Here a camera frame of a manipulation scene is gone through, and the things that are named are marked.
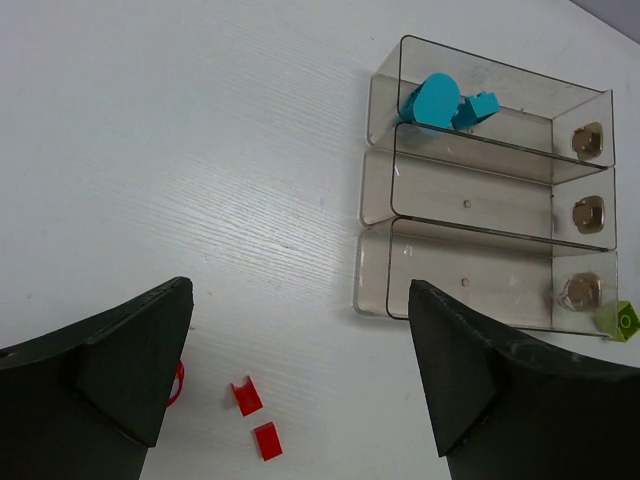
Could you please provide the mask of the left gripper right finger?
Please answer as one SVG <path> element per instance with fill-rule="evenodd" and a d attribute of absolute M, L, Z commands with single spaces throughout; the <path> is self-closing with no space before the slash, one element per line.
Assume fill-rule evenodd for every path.
<path fill-rule="evenodd" d="M 635 479 L 639 371 L 539 340 L 412 282 L 409 324 L 455 479 Z"/>

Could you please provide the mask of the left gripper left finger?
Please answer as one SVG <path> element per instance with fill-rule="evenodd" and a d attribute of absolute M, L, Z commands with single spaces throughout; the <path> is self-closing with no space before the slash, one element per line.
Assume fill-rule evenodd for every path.
<path fill-rule="evenodd" d="M 137 479 L 156 446 L 193 311 L 175 277 L 1 351 L 4 479 Z"/>

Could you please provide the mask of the green 2x2 lego brick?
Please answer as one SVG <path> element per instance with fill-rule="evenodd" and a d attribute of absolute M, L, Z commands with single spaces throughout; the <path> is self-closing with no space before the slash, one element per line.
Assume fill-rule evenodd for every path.
<path fill-rule="evenodd" d="M 639 332 L 639 314 L 630 301 L 611 302 L 594 313 L 600 332 L 615 342 L 626 343 Z"/>

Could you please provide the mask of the small teal lego brick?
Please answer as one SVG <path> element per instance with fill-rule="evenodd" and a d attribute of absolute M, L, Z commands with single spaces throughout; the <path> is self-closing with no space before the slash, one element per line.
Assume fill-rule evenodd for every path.
<path fill-rule="evenodd" d="M 451 122 L 455 130 L 468 130 L 500 111 L 497 96 L 491 92 L 481 92 L 468 96 L 458 106 Z"/>

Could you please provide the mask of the teal round lego piece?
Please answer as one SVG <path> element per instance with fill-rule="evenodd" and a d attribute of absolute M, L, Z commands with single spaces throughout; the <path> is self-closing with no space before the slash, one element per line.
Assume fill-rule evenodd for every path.
<path fill-rule="evenodd" d="M 448 74 L 428 76 L 405 100 L 394 125 L 408 125 L 408 133 L 438 137 L 445 130 L 454 131 L 453 117 L 460 104 L 460 89 Z"/>

